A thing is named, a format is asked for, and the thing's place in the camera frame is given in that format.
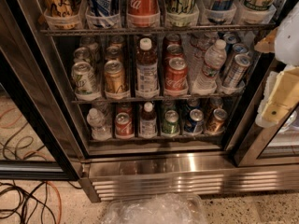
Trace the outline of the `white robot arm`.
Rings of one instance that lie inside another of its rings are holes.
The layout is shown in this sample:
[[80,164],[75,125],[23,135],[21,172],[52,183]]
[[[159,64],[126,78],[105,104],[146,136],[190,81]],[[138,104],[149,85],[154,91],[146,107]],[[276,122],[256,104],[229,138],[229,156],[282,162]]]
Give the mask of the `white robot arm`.
[[281,72],[270,72],[255,123],[263,128],[278,124],[299,102],[299,2],[254,49],[274,53],[285,63]]

